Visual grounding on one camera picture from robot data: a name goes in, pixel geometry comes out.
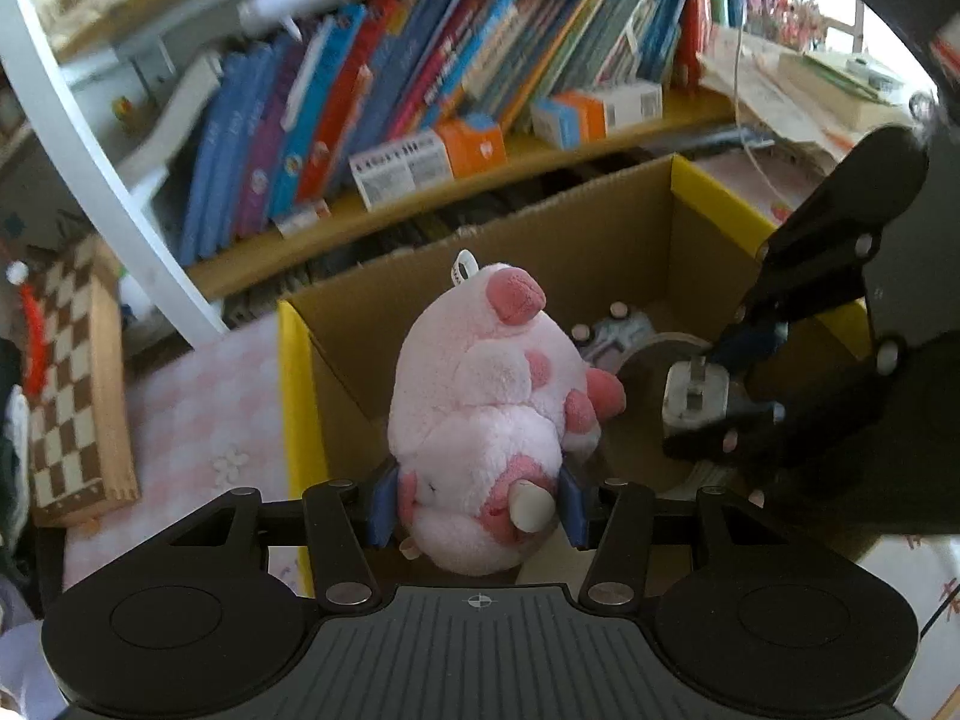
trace white and orange box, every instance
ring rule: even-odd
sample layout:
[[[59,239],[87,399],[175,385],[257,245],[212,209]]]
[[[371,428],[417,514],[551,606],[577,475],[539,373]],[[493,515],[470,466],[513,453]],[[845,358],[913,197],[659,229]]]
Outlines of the white and orange box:
[[[500,127],[491,117],[473,114],[355,154],[350,171],[364,205],[373,210],[506,162]]]
[[[664,89],[634,81],[608,89],[563,92],[531,105],[534,132],[557,148],[577,148],[618,129],[664,117]]]

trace plush toy body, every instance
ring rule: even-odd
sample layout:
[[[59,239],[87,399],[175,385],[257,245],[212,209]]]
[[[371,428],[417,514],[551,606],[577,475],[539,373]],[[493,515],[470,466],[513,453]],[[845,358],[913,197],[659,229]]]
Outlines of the plush toy body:
[[[416,320],[400,351],[390,450],[400,520],[440,567],[518,565],[552,530],[562,453],[581,457],[621,384],[588,367],[525,271],[483,268]]]

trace purple book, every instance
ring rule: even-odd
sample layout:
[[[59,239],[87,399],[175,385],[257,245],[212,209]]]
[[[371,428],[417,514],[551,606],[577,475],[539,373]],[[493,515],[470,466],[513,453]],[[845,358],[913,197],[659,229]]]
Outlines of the purple book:
[[[277,82],[264,108],[263,118],[253,135],[247,159],[246,175],[237,202],[235,233],[249,238],[261,232],[267,223],[267,203],[270,187],[277,173],[277,160],[287,133],[280,122],[287,107],[287,97],[296,80],[296,73],[304,61],[306,44],[294,41],[287,49],[277,71]]]

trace black wire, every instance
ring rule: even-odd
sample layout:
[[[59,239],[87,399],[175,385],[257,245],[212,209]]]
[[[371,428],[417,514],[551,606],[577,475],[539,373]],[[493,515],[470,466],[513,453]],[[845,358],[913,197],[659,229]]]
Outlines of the black wire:
[[[939,605],[937,610],[932,615],[930,615],[930,619],[926,621],[926,625],[924,625],[923,630],[920,631],[920,640],[923,640],[923,637],[926,636],[926,632],[930,630],[930,628],[937,621],[940,615],[944,613],[944,609],[947,608],[953,602],[953,599],[957,597],[958,592],[960,592],[960,584],[957,584],[957,586],[955,586],[954,589],[952,589],[949,592],[949,595],[947,595],[947,597],[944,598],[944,603]]]

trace white cable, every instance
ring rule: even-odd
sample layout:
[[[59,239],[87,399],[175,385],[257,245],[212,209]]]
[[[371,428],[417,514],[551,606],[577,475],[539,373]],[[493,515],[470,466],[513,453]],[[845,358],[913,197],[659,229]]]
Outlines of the white cable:
[[[767,177],[762,167],[760,167],[760,163],[757,162],[757,158],[754,156],[750,146],[747,145],[747,137],[743,134],[743,125],[740,123],[740,53],[743,50],[743,25],[746,23],[746,20],[747,0],[743,0],[743,7],[740,9],[740,25],[736,30],[736,57],[734,57],[733,60],[733,120],[736,122],[736,130],[740,136],[740,145],[743,146],[743,151],[746,152],[750,163],[757,169],[760,178],[770,187],[770,191],[776,195],[779,201],[787,208],[792,209],[786,197],[779,192],[779,189],[776,189],[773,182]]]

